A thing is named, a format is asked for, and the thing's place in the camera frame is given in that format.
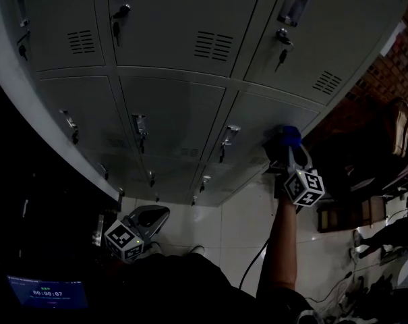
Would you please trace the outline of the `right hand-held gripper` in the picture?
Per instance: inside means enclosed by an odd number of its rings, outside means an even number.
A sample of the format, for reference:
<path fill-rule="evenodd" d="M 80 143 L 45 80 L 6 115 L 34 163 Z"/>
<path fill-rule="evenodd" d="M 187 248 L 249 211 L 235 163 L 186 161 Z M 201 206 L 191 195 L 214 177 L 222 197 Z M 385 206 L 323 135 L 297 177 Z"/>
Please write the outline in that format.
<path fill-rule="evenodd" d="M 313 207 L 325 195 L 325 189 L 308 151 L 302 144 L 297 150 L 305 156 L 306 164 L 298 164 L 292 146 L 288 146 L 287 179 L 283 182 L 283 188 L 298 213 L 303 207 Z"/>

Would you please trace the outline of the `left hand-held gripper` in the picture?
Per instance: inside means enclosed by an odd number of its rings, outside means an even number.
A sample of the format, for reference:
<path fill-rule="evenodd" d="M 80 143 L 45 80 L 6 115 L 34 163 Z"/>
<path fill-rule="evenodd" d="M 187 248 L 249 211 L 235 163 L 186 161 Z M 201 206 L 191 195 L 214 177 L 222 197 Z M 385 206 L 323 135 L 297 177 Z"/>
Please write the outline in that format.
<path fill-rule="evenodd" d="M 170 215 L 168 207 L 137 207 L 121 220 L 116 220 L 104 233 L 111 252 L 124 263 L 132 263 L 148 250 L 152 237 L 158 234 Z"/>

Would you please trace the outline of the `blue cloth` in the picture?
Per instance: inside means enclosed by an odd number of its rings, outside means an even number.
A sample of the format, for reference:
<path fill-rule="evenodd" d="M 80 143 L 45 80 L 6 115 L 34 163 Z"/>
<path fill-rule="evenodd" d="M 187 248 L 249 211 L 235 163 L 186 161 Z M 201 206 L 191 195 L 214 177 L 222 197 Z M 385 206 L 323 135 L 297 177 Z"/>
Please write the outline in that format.
<path fill-rule="evenodd" d="M 289 162 L 289 148 L 294 155 L 299 152 L 301 145 L 301 134 L 295 126 L 283 126 L 263 147 L 266 156 L 271 162 Z"/>

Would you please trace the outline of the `grey metal locker door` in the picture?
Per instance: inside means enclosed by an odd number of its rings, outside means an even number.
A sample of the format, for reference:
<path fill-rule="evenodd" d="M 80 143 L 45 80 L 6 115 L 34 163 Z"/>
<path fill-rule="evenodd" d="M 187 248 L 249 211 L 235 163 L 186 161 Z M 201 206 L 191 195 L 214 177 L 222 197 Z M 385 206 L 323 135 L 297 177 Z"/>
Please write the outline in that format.
<path fill-rule="evenodd" d="M 208 158 L 227 167 L 258 167 L 268 162 L 263 148 L 283 126 L 303 130 L 317 112 L 248 92 L 238 92 Z"/>

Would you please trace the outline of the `person's right forearm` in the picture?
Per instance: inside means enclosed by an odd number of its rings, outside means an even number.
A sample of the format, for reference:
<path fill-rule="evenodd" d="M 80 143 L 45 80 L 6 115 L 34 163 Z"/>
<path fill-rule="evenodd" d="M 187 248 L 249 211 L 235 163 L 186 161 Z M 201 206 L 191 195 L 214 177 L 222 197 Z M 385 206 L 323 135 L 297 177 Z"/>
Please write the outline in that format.
<path fill-rule="evenodd" d="M 267 297 L 276 288 L 295 289 L 297 279 L 296 235 L 296 206 L 287 195 L 282 194 L 266 246 L 256 292 L 257 298 Z"/>

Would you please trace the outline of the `grey metal locker cabinet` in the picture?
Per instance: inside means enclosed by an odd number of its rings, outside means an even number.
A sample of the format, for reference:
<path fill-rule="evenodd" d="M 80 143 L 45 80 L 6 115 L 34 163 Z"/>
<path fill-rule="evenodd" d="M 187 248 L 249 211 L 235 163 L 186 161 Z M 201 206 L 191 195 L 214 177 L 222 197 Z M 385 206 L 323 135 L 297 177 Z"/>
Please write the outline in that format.
<path fill-rule="evenodd" d="M 318 113 L 408 0 L 0 0 L 0 85 L 107 191 L 216 207 L 269 166 L 210 163 L 238 92 Z"/>

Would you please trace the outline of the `shiny metal bar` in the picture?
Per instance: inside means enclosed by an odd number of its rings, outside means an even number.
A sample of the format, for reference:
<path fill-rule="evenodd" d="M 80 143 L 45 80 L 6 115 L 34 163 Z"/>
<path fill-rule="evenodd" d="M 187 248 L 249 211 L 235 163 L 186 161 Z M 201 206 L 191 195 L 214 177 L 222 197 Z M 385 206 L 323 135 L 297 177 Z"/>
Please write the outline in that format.
<path fill-rule="evenodd" d="M 100 246 L 103 236 L 104 215 L 99 215 L 97 219 L 96 229 L 92 233 L 92 244 Z"/>

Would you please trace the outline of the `brown wooden crate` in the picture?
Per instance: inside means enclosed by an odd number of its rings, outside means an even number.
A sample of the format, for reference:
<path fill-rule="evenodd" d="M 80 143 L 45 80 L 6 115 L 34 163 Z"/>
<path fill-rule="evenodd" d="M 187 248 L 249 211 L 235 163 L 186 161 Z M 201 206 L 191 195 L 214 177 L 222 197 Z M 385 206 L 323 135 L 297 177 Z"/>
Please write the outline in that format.
<path fill-rule="evenodd" d="M 324 202 L 317 208 L 318 232 L 353 230 L 386 219 L 386 202 L 373 196 L 363 202 Z"/>

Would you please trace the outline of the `black chair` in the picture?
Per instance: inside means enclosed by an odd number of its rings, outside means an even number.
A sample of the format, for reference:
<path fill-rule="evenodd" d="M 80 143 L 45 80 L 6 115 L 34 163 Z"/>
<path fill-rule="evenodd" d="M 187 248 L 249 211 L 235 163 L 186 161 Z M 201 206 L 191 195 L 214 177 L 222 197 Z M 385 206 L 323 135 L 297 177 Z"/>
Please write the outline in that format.
<path fill-rule="evenodd" d="M 406 157 L 392 153 L 395 117 L 387 107 L 364 127 L 337 133 L 311 147 L 314 167 L 338 202 L 365 201 L 408 173 Z"/>

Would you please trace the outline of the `person's black clothing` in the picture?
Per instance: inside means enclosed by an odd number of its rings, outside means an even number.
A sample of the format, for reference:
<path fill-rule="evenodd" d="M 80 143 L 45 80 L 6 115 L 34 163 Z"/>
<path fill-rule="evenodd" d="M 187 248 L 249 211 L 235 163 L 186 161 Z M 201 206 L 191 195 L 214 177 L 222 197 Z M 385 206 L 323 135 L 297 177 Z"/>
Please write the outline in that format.
<path fill-rule="evenodd" d="M 324 324 L 294 290 L 257 298 L 200 254 L 152 254 L 110 279 L 96 311 L 117 324 Z"/>

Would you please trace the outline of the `blue timer screen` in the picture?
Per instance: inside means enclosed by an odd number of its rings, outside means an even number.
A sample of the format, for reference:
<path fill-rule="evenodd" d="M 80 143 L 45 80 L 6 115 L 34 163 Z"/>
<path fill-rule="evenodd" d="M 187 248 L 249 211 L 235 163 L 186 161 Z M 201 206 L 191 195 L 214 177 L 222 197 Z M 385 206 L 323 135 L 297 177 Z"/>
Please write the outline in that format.
<path fill-rule="evenodd" d="M 84 309 L 88 301 L 81 281 L 44 281 L 7 276 L 23 307 L 37 309 Z"/>

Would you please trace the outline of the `brown slatted wooden chair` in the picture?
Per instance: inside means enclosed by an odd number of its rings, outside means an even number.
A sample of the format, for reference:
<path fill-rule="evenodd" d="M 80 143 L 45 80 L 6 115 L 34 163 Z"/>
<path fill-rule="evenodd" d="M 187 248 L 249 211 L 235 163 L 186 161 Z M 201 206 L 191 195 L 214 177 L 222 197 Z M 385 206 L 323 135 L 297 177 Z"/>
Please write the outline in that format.
<path fill-rule="evenodd" d="M 408 152 L 408 103 L 401 98 L 390 102 L 390 112 L 395 117 L 392 153 L 406 157 Z"/>

